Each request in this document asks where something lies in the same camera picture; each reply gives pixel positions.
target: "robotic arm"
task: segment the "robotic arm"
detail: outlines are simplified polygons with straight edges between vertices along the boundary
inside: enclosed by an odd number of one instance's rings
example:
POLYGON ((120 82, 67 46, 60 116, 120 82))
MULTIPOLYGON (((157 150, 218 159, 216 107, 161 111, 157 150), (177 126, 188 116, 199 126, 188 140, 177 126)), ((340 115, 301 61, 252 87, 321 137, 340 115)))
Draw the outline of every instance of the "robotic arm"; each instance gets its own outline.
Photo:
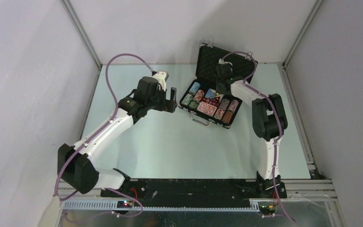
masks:
POLYGON ((171 99, 166 100, 167 72, 154 72, 152 77, 143 77, 137 89, 119 102, 115 110, 91 134, 73 146, 63 144, 58 150, 58 175, 66 161, 75 154, 65 168, 61 178, 82 194, 93 188, 118 189, 124 175, 116 170, 95 169, 97 158, 120 134, 133 126, 148 110, 173 113, 177 107, 176 88, 171 88, 171 99))
MULTIPOLYGON (((257 181, 262 185, 262 190, 266 191, 274 187, 272 174, 274 163, 276 163, 274 172, 276 186, 280 184, 278 155, 281 137, 275 140, 279 136, 279 127, 275 114, 268 115, 267 113, 267 111, 272 111, 272 109, 265 95, 248 83, 244 83, 244 78, 234 76, 232 67, 230 62, 219 61, 216 91, 221 94, 233 95, 252 107, 252 126, 254 132, 259 138, 263 138, 257 181)), ((268 98, 277 111, 283 134, 287 128, 287 118, 282 99, 278 94, 269 95, 268 98)))

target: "light blue tabletop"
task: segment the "light blue tabletop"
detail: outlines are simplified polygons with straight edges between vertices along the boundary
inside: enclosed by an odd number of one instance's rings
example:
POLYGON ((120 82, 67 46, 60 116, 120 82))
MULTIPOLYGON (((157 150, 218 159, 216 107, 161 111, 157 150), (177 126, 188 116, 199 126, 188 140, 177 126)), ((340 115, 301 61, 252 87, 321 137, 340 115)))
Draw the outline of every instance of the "light blue tabletop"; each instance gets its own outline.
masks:
MULTIPOLYGON (((153 65, 169 72, 166 83, 177 88, 177 101, 194 79, 196 64, 153 65)), ((92 132, 114 109, 104 74, 99 77, 83 136, 92 132)), ((118 100, 151 76, 144 65, 112 65, 111 86, 118 100)), ((276 64, 260 64, 251 82, 265 94, 279 93, 288 128, 281 141, 279 170, 284 179, 310 175, 292 111, 276 64)), ((134 178, 256 178, 260 153, 252 129, 251 108, 243 104, 230 129, 201 126, 180 108, 174 113, 151 110, 120 135, 99 157, 99 168, 118 168, 134 178)))

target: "poker chip set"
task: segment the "poker chip set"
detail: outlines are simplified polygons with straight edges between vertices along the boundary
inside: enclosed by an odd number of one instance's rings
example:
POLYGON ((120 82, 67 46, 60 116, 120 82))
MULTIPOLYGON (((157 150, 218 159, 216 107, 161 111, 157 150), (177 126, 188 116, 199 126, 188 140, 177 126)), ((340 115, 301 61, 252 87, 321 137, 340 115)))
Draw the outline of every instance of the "poker chip set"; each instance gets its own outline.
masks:
MULTIPOLYGON (((220 48, 202 44, 199 49, 195 80, 179 102, 181 109, 227 129, 232 125, 242 104, 239 98, 219 94, 215 90, 216 66, 219 59, 228 53, 220 48)), ((254 64, 250 60, 237 54, 230 55, 225 61, 233 64, 233 72, 236 75, 248 76, 254 69, 254 64)))

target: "silver handle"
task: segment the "silver handle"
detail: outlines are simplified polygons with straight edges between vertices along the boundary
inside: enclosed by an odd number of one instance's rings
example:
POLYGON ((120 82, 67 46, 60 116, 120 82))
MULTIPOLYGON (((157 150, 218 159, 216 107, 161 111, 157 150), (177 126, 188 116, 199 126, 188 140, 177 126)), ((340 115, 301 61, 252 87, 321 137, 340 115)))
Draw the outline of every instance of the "silver handle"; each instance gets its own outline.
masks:
POLYGON ((191 120, 192 120, 192 121, 197 122, 198 124, 200 124, 200 125, 202 125, 202 126, 205 126, 205 127, 209 127, 209 126, 211 126, 212 122, 208 121, 208 124, 202 123, 202 122, 200 122, 199 120, 194 119, 194 116, 195 116, 195 115, 196 115, 196 113, 195 113, 195 112, 193 112, 193 111, 191 111, 191 115, 190 115, 190 117, 191 117, 191 120))

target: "white wall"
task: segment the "white wall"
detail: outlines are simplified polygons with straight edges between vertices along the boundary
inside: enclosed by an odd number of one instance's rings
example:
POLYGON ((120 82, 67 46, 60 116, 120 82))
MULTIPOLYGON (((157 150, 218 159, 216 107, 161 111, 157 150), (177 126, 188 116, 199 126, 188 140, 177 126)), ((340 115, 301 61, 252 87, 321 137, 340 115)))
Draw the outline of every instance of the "white wall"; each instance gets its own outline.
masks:
MULTIPOLYGON (((211 38, 227 50, 283 61, 315 0, 73 0, 103 63, 129 52, 151 63, 197 62, 211 38)), ((115 63, 138 62, 122 58, 115 63)))
POLYGON ((318 166, 363 226, 363 0, 325 1, 288 73, 318 166))
POLYGON ((96 67, 58 0, 0 0, 0 226, 36 226, 96 67))

